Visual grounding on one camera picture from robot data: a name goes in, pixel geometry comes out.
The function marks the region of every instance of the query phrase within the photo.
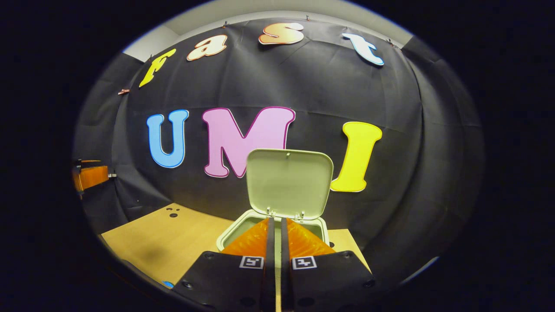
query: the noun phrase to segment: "blue letter u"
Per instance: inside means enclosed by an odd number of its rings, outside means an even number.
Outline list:
[[[160,134],[160,125],[164,121],[164,116],[152,115],[147,119],[148,126],[148,144],[150,147],[150,155],[152,159],[166,168],[175,168],[185,159],[185,120],[189,117],[189,112],[185,109],[174,110],[168,115],[168,119],[173,126],[173,145],[174,150],[170,154],[166,154],[162,150],[162,140]]]

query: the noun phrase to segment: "container hinge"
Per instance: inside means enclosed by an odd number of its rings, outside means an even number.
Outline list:
[[[305,218],[305,212],[301,212],[301,214],[295,214],[295,221],[303,221]]]
[[[271,210],[270,207],[266,208],[266,214],[270,217],[275,217],[276,216],[276,211],[275,210]]]

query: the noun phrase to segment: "yellow letter i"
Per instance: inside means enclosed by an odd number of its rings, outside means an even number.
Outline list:
[[[347,135],[347,152],[339,177],[331,182],[336,192],[360,192],[366,188],[364,175],[368,168],[372,148],[381,139],[382,131],[375,125],[363,122],[348,122],[343,125]]]

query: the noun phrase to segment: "plastic container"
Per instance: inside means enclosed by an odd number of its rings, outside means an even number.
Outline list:
[[[324,213],[334,164],[324,153],[293,149],[255,149],[249,153],[246,183],[251,209],[245,211],[218,237],[222,251],[242,233],[267,217],[290,218],[327,245]]]

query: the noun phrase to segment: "black fabric backdrop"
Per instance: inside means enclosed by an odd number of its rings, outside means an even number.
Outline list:
[[[262,29],[277,22],[301,23],[304,39],[262,46]],[[343,39],[344,32],[374,44],[385,65],[363,60]],[[225,50],[185,60],[198,42],[218,34],[228,36]],[[262,108],[292,108],[296,119],[289,126],[287,148],[327,154],[334,161],[334,178],[347,147],[342,125],[361,121],[382,130],[366,171],[366,189],[330,192],[322,217],[329,229],[350,230],[384,287],[440,255],[470,216],[484,161],[480,123],[454,72],[417,38],[399,50],[339,25],[260,19],[193,36],[158,55],[173,48],[175,54],[141,89],[150,64],[118,56],[83,108],[74,155],[105,160],[118,175],[83,198],[97,233],[170,202],[230,220],[250,208],[244,177],[204,173],[208,132],[201,115],[215,107],[229,108],[243,133]],[[122,88],[130,92],[118,96]],[[153,114],[167,118],[176,109],[190,113],[185,160],[168,169],[150,156],[146,120]],[[173,148],[167,120],[162,145]]]

